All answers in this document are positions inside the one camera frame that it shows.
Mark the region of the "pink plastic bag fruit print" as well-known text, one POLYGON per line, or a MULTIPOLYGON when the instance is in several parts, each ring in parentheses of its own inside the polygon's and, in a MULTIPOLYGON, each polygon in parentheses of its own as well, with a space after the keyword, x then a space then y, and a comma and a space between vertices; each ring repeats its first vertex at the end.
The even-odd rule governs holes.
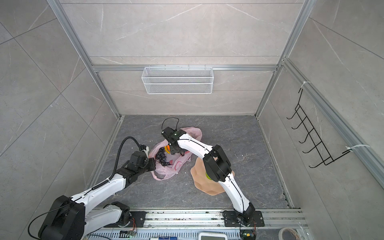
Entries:
POLYGON ((149 158, 154 158, 156 161, 156 169, 151 173, 157 181, 167 180, 176 175, 186 162, 191 161, 193 155, 189 151, 172 155, 168 145, 168 141, 163 140, 149 153, 149 158))

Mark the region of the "pink scalloped plate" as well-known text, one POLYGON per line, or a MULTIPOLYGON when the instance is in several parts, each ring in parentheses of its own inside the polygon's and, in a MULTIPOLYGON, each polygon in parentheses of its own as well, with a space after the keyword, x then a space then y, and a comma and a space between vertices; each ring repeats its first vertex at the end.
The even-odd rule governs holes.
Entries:
POLYGON ((195 187, 200 191, 210 196, 216 196, 225 192, 225 189, 220 185, 220 182, 207 179, 204 162, 201 158, 197 158, 195 165, 191 168, 191 175, 195 187))

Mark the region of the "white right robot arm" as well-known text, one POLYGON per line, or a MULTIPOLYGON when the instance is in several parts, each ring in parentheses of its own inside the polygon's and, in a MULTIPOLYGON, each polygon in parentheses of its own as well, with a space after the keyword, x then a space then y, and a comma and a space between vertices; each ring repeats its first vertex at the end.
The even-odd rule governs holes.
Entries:
POLYGON ((219 183, 232 201, 239 222, 249 226, 256 212, 253 204, 245 197, 232 174, 231 163, 223 148, 219 145, 206 145, 184 130, 166 127, 162 136, 168 141, 172 154, 190 152, 203 160, 210 179, 219 183))

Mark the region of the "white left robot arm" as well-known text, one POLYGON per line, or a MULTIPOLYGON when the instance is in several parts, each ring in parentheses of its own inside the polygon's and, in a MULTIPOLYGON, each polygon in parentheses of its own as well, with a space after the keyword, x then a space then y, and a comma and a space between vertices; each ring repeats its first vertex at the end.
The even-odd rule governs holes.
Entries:
POLYGON ((130 221, 129 207, 114 202, 94 211, 104 200, 127 188, 138 177, 156 169, 156 160, 147 152, 134 152, 131 159, 111 179, 71 197, 60 196, 52 204, 38 232, 42 240, 81 240, 98 229, 130 221))

